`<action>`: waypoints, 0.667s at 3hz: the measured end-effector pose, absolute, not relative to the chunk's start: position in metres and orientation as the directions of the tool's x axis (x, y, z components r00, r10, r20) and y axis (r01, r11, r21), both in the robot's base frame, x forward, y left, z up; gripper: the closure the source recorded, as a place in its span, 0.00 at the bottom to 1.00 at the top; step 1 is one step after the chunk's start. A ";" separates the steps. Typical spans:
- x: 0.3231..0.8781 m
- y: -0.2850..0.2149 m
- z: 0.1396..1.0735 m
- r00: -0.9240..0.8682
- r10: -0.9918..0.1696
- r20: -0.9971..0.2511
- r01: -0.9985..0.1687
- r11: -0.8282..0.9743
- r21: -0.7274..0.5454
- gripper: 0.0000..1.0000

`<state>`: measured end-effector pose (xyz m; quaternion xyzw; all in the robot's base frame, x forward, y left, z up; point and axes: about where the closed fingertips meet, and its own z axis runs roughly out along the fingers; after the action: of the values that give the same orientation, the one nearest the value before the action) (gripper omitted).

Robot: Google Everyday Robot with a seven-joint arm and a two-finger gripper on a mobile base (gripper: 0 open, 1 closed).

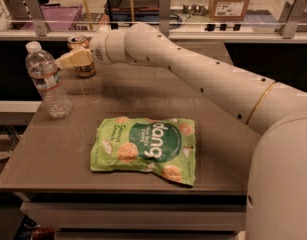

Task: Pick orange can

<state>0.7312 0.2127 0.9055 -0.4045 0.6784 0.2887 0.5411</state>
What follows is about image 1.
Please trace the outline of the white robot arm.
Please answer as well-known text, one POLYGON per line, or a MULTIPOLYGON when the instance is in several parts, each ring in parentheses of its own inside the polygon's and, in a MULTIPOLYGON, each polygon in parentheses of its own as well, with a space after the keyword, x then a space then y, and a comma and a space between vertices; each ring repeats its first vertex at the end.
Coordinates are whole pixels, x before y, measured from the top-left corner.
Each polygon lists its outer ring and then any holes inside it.
POLYGON ((163 67, 260 134, 251 159, 246 240, 307 240, 307 93, 184 49, 138 23, 97 33, 56 61, 163 67))

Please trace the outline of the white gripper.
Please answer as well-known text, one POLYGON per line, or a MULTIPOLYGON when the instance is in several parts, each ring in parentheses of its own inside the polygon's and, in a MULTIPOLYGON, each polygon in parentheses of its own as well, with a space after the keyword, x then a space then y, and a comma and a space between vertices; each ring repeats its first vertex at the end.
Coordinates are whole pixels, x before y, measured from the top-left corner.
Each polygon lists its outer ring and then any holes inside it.
POLYGON ((118 30, 98 32, 89 42, 92 54, 89 49, 79 46, 56 59, 56 65, 60 69, 88 66, 92 64, 93 57, 103 64, 126 62, 124 37, 125 33, 118 30))

